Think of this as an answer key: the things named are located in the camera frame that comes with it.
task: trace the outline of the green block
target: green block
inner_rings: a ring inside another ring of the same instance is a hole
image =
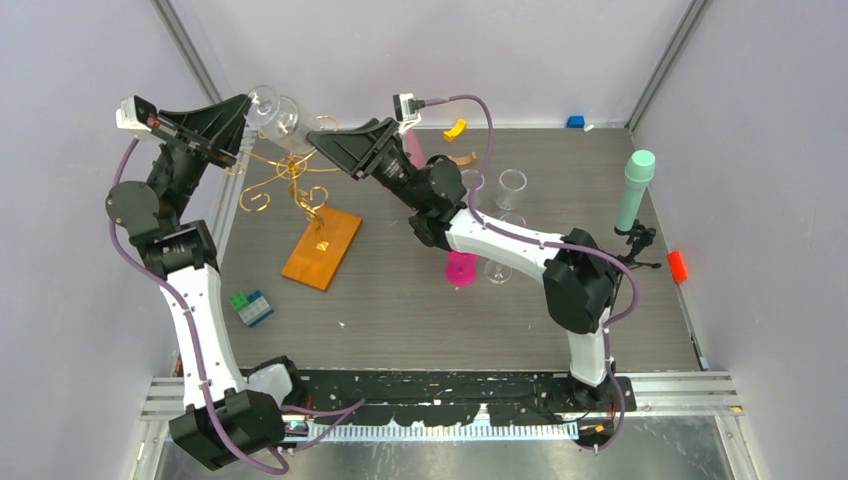
[[[245,297],[244,294],[241,292],[230,297],[230,305],[232,305],[237,312],[240,312],[241,309],[248,306],[249,304],[250,302],[247,300],[247,297]]]

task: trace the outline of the yellow toy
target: yellow toy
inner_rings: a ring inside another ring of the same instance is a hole
[[[464,118],[460,118],[456,121],[456,125],[454,125],[453,128],[442,132],[442,136],[445,138],[446,142],[450,143],[456,140],[456,137],[460,136],[462,132],[465,131],[466,126],[468,126],[468,122],[466,122]]]

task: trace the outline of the brown block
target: brown block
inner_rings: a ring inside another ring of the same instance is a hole
[[[321,250],[318,246],[320,242],[315,234],[318,223],[313,220],[297,242],[282,274],[326,292],[362,226],[362,218],[330,207],[322,207],[318,213],[324,219],[324,226],[318,233],[327,249]]]

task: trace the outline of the gray wall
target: gray wall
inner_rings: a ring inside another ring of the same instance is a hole
[[[131,138],[115,109],[134,93],[168,109],[205,101],[147,1],[3,3],[0,476],[125,478],[176,336],[158,289],[109,242],[103,199]],[[125,178],[146,178],[144,147]],[[204,180],[193,215],[219,186]]]
[[[843,478],[848,4],[713,2],[636,135],[713,367],[773,478]]]
[[[273,84],[344,124],[391,95],[474,93],[502,125],[624,124],[689,0],[176,2],[216,83]],[[425,125],[481,122],[474,104]]]

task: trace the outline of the wooden table surface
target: wooden table surface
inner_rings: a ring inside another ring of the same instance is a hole
[[[438,130],[416,132],[428,156],[471,150],[483,156],[483,130],[467,131],[451,144]],[[254,152],[269,158],[282,153],[264,141]],[[623,129],[497,130],[481,210],[496,213],[492,197],[497,175],[517,168],[528,178],[517,210],[528,228],[565,234],[579,227],[601,248],[626,253],[628,247],[613,233],[613,224],[624,165],[632,152],[630,135]],[[657,168],[662,168],[662,159],[658,161]],[[331,165],[320,158],[311,166]],[[245,186],[253,185],[272,176],[273,168],[252,162],[245,175]],[[259,289],[276,310],[250,329],[224,305],[239,365],[287,355],[301,368],[568,369],[565,331],[548,316],[539,284],[518,272],[504,284],[492,284],[483,275],[486,260],[481,258],[477,281],[457,290],[445,280],[445,252],[418,242],[407,224],[411,212],[376,180],[356,182],[341,173],[302,177],[303,186],[316,184],[330,191],[327,205],[364,219],[327,293],[280,275],[307,226],[285,182],[264,190],[273,198],[265,211],[239,211],[235,216],[222,263],[223,298]],[[639,219],[656,226],[647,195]],[[640,259],[664,262],[664,245],[660,233]],[[642,303],[612,328],[619,370],[696,370],[668,267],[638,269],[635,274]],[[630,299],[630,287],[624,286],[617,309]]]

